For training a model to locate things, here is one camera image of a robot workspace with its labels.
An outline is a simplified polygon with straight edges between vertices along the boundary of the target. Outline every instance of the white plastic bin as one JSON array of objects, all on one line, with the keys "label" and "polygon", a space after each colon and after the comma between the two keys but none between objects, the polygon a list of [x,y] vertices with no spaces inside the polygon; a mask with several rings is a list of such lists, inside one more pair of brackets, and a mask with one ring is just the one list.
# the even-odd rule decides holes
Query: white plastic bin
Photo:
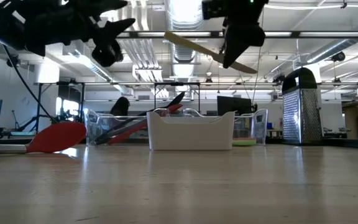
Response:
[{"label": "white plastic bin", "polygon": [[231,150],[234,112],[221,118],[160,117],[147,113],[150,150]]}]

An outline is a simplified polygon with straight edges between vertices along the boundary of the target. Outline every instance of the clear plastic bin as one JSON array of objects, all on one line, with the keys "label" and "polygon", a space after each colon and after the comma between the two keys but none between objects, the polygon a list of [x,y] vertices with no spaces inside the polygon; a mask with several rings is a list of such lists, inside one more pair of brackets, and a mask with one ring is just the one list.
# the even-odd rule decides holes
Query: clear plastic bin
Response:
[{"label": "clear plastic bin", "polygon": [[[203,116],[198,111],[187,108],[183,116]],[[252,114],[242,114],[234,118],[233,139],[254,139],[257,144],[265,144],[267,134],[267,109],[260,109]]]},{"label": "clear plastic bin", "polygon": [[[165,116],[190,116],[197,117],[203,116],[194,109],[183,109],[179,113],[170,114],[167,109],[156,109],[156,112],[165,111]],[[115,127],[119,123],[129,119],[135,118],[128,125],[138,123],[144,120],[145,116],[113,116],[111,114],[96,113],[93,110],[85,109],[85,125],[87,128],[86,142],[90,145],[95,145],[95,139],[107,130]],[[258,110],[253,114],[243,114],[242,116],[236,116],[234,120],[233,139],[255,139],[257,144],[265,144],[267,133],[267,109]],[[147,142],[149,134],[147,132],[147,126],[142,128],[129,136],[130,140],[144,139]]]},{"label": "clear plastic bin", "polygon": [[[154,110],[160,116],[170,116],[169,110],[165,108],[159,108]],[[126,124],[125,127],[139,123],[141,121],[145,122],[145,128],[142,128],[139,131],[132,133],[129,136],[129,139],[148,139],[147,133],[147,121],[146,116],[113,116],[111,114],[96,113],[91,109],[84,109],[85,114],[85,126],[86,126],[86,143],[88,145],[96,145],[95,139],[106,133],[108,130],[111,130],[113,127],[121,124],[127,119],[134,119],[130,123]]]}]

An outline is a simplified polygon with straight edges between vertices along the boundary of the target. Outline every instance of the window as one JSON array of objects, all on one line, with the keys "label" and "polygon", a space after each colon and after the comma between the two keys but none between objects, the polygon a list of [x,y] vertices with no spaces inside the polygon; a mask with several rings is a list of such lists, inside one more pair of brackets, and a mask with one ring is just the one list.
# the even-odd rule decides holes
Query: window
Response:
[{"label": "window", "polygon": [[60,108],[62,106],[62,99],[60,97],[56,98],[56,115],[60,115]]},{"label": "window", "polygon": [[61,109],[63,109],[64,112],[69,111],[71,115],[78,115],[78,109],[80,107],[80,104],[74,101],[70,100],[63,100],[60,97],[56,98],[56,114],[61,115]]},{"label": "window", "polygon": [[63,100],[63,110],[70,111],[71,115],[78,115],[80,104],[70,100]]}]

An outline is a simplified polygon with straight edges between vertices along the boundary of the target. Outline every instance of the table surface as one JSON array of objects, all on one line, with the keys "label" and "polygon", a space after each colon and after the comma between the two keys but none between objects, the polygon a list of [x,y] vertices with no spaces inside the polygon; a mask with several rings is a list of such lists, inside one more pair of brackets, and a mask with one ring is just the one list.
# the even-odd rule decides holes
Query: table surface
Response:
[{"label": "table surface", "polygon": [[0,223],[358,223],[358,149],[0,155]]}]

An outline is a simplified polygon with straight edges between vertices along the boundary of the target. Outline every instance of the red spoon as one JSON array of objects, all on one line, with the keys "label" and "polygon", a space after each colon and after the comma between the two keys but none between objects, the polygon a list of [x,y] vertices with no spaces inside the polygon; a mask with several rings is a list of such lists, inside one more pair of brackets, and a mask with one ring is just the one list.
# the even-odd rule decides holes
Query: red spoon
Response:
[{"label": "red spoon", "polygon": [[85,138],[85,134],[85,125],[81,123],[62,122],[53,124],[39,132],[29,144],[0,144],[0,154],[58,152],[80,143]]}]

